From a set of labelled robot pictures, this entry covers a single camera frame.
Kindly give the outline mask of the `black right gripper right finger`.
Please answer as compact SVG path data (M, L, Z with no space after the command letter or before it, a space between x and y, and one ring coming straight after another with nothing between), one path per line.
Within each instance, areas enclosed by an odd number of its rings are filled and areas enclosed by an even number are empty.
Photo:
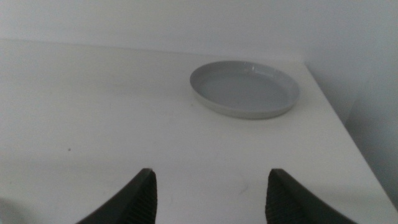
M355 224L283 169L269 173L265 216L268 224Z

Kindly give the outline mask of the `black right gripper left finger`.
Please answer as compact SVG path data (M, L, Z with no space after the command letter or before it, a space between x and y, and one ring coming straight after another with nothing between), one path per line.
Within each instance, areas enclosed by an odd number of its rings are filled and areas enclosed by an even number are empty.
M142 169L117 194L79 224L155 224L157 179L152 169Z

